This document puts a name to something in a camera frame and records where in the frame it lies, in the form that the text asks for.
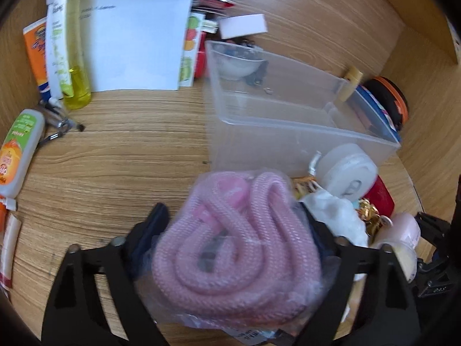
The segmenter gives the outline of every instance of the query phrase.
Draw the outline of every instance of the pink braided cord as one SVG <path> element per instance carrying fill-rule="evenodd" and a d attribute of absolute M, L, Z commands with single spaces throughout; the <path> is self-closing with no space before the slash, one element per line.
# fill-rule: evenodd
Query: pink braided cord
<path fill-rule="evenodd" d="M 321 267 L 292 203 L 275 173 L 208 175 L 156 246 L 155 283 L 179 310 L 210 324 L 278 325 L 293 319 L 317 299 Z M 199 260 L 220 230 L 227 235 L 213 271 L 205 272 Z"/>

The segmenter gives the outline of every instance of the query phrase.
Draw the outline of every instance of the bottle of yellow liquid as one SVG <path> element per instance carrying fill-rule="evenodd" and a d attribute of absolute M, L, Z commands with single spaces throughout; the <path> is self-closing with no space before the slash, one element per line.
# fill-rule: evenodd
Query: bottle of yellow liquid
<path fill-rule="evenodd" d="M 52 30 L 64 104 L 80 109 L 91 101 L 80 38 L 80 0 L 54 0 Z"/>

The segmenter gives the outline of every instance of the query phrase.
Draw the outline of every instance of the eraser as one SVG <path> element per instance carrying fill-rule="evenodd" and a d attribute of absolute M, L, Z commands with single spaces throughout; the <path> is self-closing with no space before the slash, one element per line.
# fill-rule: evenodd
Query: eraser
<path fill-rule="evenodd" d="M 223 18 L 220 20 L 220 32 L 222 39 L 266 33 L 266 18 L 264 14 Z"/>

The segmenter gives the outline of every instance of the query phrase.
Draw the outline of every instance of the clear plastic packaging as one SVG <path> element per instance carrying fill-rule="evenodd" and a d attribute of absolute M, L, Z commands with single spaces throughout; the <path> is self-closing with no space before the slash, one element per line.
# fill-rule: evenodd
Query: clear plastic packaging
<path fill-rule="evenodd" d="M 302 329 L 339 259 L 319 251 L 288 183 L 270 171 L 199 177 L 137 281 L 156 322 Z"/>
<path fill-rule="evenodd" d="M 400 147 L 387 122 L 357 91 L 346 102 L 338 100 L 345 79 L 256 49 L 254 57 L 229 56 L 235 48 L 241 47 L 206 42 L 212 170 L 268 167 L 298 177 L 307 174 L 317 151 L 355 143 L 380 166 Z"/>

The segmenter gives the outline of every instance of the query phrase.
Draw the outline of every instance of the clear plastic bin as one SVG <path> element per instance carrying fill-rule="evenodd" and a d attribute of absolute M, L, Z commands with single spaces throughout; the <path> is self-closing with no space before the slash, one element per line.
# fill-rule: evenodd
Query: clear plastic bin
<path fill-rule="evenodd" d="M 265 167 L 303 176 L 316 151 L 356 143 L 379 166 L 400 147 L 358 92 L 337 100 L 344 79 L 228 43 L 207 41 L 206 51 L 212 170 Z"/>

